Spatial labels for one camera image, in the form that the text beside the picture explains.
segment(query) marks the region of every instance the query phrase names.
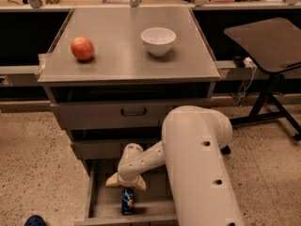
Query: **floor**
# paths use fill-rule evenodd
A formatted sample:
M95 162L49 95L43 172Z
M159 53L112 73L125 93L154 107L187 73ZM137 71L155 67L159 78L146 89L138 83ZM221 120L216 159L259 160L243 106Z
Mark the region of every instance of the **floor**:
M213 109L238 117L252 100L238 106L230 97L216 98ZM301 98L283 103L301 121ZM47 102L0 103L0 109L1 226L24 225L32 214L48 226L83 220L88 176ZM283 119L234 129L224 160L246 225L301 225L301 142L293 135Z

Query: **blue can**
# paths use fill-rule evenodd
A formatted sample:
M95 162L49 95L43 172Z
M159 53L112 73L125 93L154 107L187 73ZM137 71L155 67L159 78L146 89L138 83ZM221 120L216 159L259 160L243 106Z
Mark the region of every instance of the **blue can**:
M134 191L131 188L122 190L121 213L122 215L134 213Z

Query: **drawer front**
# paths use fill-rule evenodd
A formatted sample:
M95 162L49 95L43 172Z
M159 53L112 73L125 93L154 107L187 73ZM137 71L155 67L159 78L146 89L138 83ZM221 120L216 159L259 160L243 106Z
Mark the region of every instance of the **drawer front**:
M52 104L62 129L109 129L162 125L166 114L177 105L197 105L199 100Z

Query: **red apple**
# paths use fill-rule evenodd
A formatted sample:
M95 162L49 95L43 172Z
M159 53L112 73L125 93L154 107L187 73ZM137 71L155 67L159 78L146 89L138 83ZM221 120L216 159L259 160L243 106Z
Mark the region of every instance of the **red apple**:
M71 43L71 51L78 60L88 60L94 55L94 46L86 37L77 37Z

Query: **drawer handle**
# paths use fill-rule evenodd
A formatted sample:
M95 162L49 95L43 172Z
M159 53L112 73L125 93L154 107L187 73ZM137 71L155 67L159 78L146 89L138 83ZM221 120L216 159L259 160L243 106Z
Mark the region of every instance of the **drawer handle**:
M147 112L147 108L144 108L144 110L141 113L126 113L124 109L121 109L121 115L124 117L141 117L147 114Z

